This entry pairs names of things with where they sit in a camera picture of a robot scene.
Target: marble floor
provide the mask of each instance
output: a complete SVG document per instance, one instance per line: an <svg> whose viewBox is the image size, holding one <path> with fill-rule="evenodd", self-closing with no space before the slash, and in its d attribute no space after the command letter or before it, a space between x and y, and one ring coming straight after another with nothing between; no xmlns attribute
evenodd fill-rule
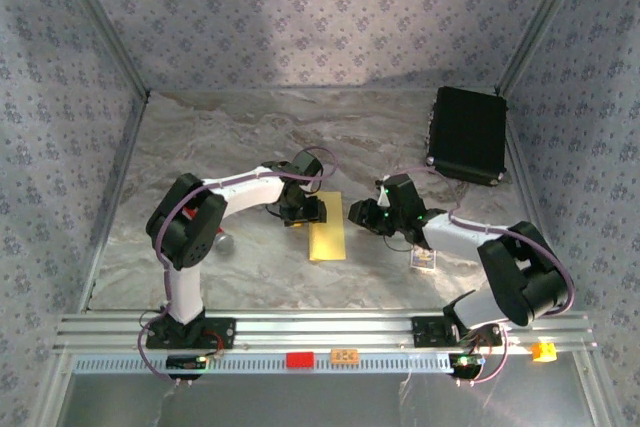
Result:
<svg viewBox="0 0 640 427"><path fill-rule="evenodd" d="M347 259L312 262L306 227L284 228L262 208L241 212L222 225L234 236L233 254L212 251L202 264L208 309L440 308L478 288L485 281L478 265L440 252L434 272L418 273L409 253L346 220L354 201L375 195L376 179L423 165L433 98L434 91L152 93L90 308L156 308L164 299L145 224L177 176L238 174L290 160L309 145L339 157L340 169L322 188L342 192ZM454 205L443 182L412 177L427 208ZM524 218L509 175L495 188L458 182L456 191L462 217L508 225ZM390 243L407 247L398 238Z"/></svg>

